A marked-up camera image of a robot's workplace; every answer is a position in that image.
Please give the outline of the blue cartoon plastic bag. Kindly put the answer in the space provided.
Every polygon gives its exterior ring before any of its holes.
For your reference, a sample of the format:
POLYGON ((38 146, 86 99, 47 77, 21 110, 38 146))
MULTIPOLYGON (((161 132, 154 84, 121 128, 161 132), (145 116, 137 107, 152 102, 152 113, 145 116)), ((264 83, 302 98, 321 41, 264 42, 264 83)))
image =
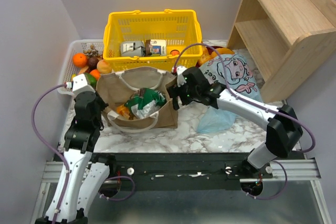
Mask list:
MULTIPOLYGON (((250 70, 246 58, 240 54, 221 55, 199 67, 210 84, 220 82, 229 84, 230 88, 246 97, 262 102, 259 88, 250 70)), ((201 134, 217 133, 230 129, 237 115, 229 111, 209 107, 197 126, 201 134)))

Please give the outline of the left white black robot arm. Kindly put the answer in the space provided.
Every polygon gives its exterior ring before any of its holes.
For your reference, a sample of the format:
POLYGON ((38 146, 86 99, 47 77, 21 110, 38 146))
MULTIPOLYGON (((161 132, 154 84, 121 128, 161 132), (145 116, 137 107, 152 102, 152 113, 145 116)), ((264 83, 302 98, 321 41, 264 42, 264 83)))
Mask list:
POLYGON ((96 93, 84 91, 75 98, 75 116, 65 133, 64 152, 56 154, 63 162, 54 197, 45 216, 36 223, 87 223, 90 206, 109 175, 104 163, 93 163, 85 171, 103 129, 101 112, 106 103, 96 93))

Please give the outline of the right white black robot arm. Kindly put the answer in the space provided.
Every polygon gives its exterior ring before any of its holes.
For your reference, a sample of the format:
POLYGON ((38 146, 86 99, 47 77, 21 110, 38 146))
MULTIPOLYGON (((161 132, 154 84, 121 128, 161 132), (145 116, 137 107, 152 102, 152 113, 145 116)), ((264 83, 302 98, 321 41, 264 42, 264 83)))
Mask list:
POLYGON ((292 107, 278 108, 241 96, 228 86, 209 83, 197 67, 180 66, 175 79, 166 86, 173 108, 179 109, 179 102, 188 105, 199 102, 215 109, 235 113, 257 124, 266 131, 266 140, 253 149, 242 162, 242 168, 255 173, 274 159, 286 158, 303 135, 292 107))

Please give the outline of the brown jute tote bag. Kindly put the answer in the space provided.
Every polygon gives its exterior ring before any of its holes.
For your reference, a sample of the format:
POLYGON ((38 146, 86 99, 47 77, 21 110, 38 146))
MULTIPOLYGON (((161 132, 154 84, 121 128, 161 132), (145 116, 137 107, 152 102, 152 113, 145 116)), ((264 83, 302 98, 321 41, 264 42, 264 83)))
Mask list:
POLYGON ((153 67, 133 69, 103 74, 99 78, 96 90, 108 106, 102 115, 110 126, 126 133, 140 133, 154 128, 177 128, 178 112, 173 109, 173 101, 167 92, 169 84, 175 84, 173 74, 153 67), (167 99, 157 112, 145 119, 128 120, 117 113, 117 107, 136 93, 140 88, 158 90, 167 99))

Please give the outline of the orange yellow snack bag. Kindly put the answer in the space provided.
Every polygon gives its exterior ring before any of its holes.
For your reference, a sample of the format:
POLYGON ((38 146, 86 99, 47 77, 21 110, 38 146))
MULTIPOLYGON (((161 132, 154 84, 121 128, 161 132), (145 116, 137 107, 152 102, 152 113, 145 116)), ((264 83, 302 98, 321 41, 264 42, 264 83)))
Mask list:
POLYGON ((131 113, 130 110, 124 105, 120 105, 116 108, 116 112, 126 118, 127 120, 131 119, 131 113))

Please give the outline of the longan bunch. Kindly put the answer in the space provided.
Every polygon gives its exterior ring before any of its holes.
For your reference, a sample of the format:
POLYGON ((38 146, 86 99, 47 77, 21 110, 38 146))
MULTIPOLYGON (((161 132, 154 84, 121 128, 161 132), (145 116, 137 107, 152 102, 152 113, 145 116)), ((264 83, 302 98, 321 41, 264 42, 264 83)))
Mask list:
POLYGON ((87 58, 98 57, 99 52, 96 49, 95 45, 91 44, 88 49, 82 51, 87 58))

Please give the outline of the green snack bag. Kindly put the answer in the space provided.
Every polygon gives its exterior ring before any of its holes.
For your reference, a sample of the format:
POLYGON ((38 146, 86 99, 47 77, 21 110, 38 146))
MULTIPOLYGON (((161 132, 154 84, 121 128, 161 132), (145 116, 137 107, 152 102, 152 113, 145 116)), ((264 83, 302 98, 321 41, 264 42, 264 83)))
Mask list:
POLYGON ((166 104, 165 95, 150 88, 140 88, 129 97, 124 106, 137 119, 146 119, 166 104))

